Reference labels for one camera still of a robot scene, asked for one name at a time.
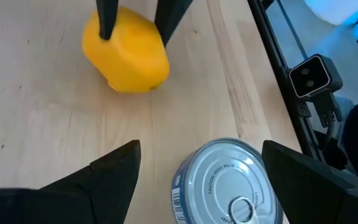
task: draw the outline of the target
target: black cable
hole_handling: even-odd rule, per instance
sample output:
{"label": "black cable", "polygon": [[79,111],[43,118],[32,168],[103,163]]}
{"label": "black cable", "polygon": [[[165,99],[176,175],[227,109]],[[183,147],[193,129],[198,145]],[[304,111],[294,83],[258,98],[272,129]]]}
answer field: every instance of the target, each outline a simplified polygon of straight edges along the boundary
{"label": "black cable", "polygon": [[333,133],[334,133],[334,128],[335,128],[335,117],[334,117],[334,113],[332,111],[328,112],[327,115],[325,116],[326,121],[327,121],[327,133],[326,133],[326,139],[324,142],[324,146],[321,148],[321,150],[324,152],[325,150],[327,150],[328,146],[329,146],[329,141],[331,140]]}

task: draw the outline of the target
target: wooden surface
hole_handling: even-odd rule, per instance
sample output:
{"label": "wooden surface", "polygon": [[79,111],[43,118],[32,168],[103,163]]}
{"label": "wooden surface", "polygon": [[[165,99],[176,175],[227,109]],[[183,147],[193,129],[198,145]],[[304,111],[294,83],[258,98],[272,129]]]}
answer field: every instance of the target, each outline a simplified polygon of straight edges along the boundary
{"label": "wooden surface", "polygon": [[[156,0],[121,4],[153,18]],[[93,0],[0,0],[0,187],[39,188],[140,139],[126,223],[174,223],[180,163],[224,136],[298,141],[246,0],[195,0],[167,46],[170,77],[122,95],[81,52]]]}

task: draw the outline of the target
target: black camera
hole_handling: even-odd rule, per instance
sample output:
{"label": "black camera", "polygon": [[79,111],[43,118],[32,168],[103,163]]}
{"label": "black camera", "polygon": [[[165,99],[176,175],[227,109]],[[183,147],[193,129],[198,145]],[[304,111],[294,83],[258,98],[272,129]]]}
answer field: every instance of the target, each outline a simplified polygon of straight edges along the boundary
{"label": "black camera", "polygon": [[343,86],[333,61],[319,54],[290,70],[289,77],[295,95],[305,100],[322,91],[335,92]]}

